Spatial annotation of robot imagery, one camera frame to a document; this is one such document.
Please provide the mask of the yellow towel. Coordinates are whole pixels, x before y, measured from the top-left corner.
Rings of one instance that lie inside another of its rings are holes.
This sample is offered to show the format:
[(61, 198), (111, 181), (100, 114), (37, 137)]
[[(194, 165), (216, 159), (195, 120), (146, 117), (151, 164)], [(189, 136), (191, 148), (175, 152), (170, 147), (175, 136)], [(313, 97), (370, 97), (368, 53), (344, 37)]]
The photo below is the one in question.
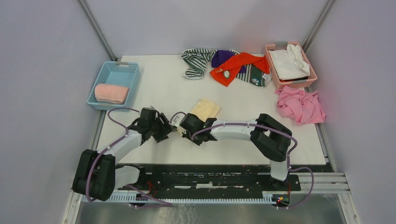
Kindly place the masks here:
[(207, 118), (215, 118), (220, 112), (220, 109), (220, 105), (202, 98), (188, 113), (196, 115), (202, 121), (206, 121)]

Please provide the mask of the light pink towel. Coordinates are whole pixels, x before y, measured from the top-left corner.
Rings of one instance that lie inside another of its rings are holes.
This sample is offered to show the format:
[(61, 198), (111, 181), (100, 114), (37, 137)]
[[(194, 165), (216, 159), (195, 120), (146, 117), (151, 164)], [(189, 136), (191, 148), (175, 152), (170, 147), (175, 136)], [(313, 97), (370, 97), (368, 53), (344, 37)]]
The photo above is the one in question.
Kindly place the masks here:
[(94, 88), (94, 95), (98, 101), (112, 104), (123, 104), (128, 92), (128, 87), (113, 84), (98, 84)]

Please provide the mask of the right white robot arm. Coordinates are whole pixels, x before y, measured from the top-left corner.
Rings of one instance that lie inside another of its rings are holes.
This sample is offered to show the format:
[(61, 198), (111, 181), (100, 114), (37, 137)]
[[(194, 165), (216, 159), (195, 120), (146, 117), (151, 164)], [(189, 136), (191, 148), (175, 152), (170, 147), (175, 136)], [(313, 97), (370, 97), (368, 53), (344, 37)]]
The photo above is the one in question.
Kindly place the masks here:
[(297, 147), (292, 131), (268, 114), (246, 121), (226, 121), (207, 118), (202, 121), (188, 113), (176, 122), (182, 137), (196, 145), (219, 140), (251, 142), (270, 162), (270, 185), (275, 190), (284, 189), (288, 183), (290, 153)]

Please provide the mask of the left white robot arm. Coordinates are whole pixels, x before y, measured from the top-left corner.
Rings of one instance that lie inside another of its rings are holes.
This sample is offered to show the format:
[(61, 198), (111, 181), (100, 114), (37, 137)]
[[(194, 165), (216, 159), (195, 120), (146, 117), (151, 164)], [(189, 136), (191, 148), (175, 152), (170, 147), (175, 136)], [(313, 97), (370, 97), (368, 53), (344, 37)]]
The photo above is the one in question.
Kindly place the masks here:
[(164, 113), (153, 107), (144, 107), (138, 113), (139, 117), (129, 126), (108, 115), (124, 131), (103, 150), (82, 152), (72, 184), (73, 192), (84, 195), (89, 202), (108, 200), (116, 188), (116, 166), (120, 160), (149, 139), (159, 143), (177, 129)]

